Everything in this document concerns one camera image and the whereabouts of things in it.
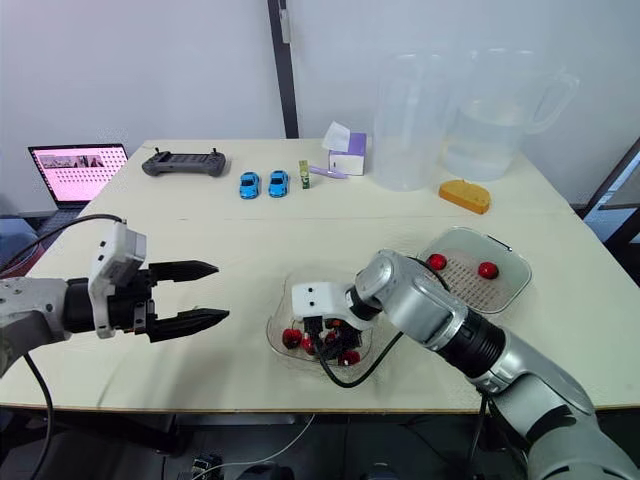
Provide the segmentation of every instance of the plastic pitcher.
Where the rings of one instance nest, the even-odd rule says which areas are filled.
[[[551,126],[573,98],[578,79],[529,50],[470,52],[454,100],[444,165],[474,181],[501,177],[525,134]]]
[[[371,170],[376,183],[389,190],[417,190],[431,178],[451,98],[445,60],[436,54],[405,54],[385,64]]]

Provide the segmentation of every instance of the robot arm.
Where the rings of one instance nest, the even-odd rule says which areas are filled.
[[[192,335],[229,315],[201,308],[158,320],[151,289],[159,281],[197,280],[218,269],[185,261],[139,270],[145,256],[145,236],[118,222],[100,242],[89,278],[0,280],[0,376],[30,350],[73,333],[95,330],[100,338],[110,338],[124,330],[157,342]]]
[[[638,478],[633,462],[600,431],[594,407],[573,377],[426,273],[419,261],[381,250],[354,285],[296,285],[294,315],[339,318],[365,330],[384,311],[400,331],[490,395],[497,415],[531,446],[533,480]]]

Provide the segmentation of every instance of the yellow sponge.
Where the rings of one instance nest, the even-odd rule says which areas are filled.
[[[489,210],[491,204],[491,195],[487,190],[464,180],[444,182],[438,194],[445,200],[480,214]]]

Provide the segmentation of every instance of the red ball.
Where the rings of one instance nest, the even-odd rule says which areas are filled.
[[[327,335],[324,337],[324,344],[325,345],[329,345],[330,343],[333,343],[336,341],[336,332],[329,332],[327,333]]]
[[[429,265],[434,270],[442,270],[447,266],[447,257],[442,255],[441,253],[434,253],[429,255],[427,258],[427,265]]]
[[[482,262],[478,267],[478,275],[488,280],[497,278],[499,273],[498,266],[493,262]]]
[[[309,337],[309,335],[304,336],[304,338],[302,339],[302,343],[300,343],[300,345],[302,346],[303,350],[307,352],[307,354],[309,355],[316,354],[316,349],[313,346],[313,342],[311,341],[311,337]]]
[[[349,366],[355,365],[360,361],[360,354],[355,350],[347,350],[338,357],[338,363],[340,365]]]
[[[286,328],[282,332],[282,343],[289,350],[298,348],[300,342],[302,342],[302,332],[297,328]]]

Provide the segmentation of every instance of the clear plastic tray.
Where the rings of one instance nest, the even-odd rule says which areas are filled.
[[[531,267],[524,258],[508,245],[470,228],[447,230],[418,258],[426,261],[433,253],[447,257],[447,266],[438,273],[451,293],[480,313],[503,311],[531,281]],[[488,280],[478,275],[482,262],[495,263],[498,277]]]
[[[291,287],[298,283],[318,281],[352,283],[354,278],[355,272],[344,272],[320,266],[300,268],[287,276],[278,309],[267,322],[266,335],[271,348],[280,354],[280,358],[287,362],[288,366],[306,371],[316,371],[319,375],[324,376],[320,363],[314,356],[308,355],[301,347],[288,350],[282,343],[284,329],[292,328],[293,325],[293,328],[304,331],[303,324],[295,322],[293,319]],[[380,314],[375,322],[380,326],[380,322],[385,322],[385,315]],[[328,363],[344,381],[354,380],[369,368],[393,333],[386,328],[366,330],[361,334],[362,345],[355,349],[360,354],[360,362],[351,366],[340,365],[336,360],[330,360]]]

